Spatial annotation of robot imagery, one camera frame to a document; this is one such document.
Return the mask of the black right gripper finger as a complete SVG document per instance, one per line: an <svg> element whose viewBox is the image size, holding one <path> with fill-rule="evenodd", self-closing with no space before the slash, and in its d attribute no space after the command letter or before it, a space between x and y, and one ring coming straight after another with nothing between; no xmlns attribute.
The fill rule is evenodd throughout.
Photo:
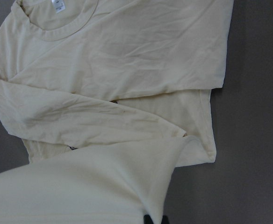
<svg viewBox="0 0 273 224"><path fill-rule="evenodd" d="M144 224L154 224L149 214L144 215Z"/></svg>

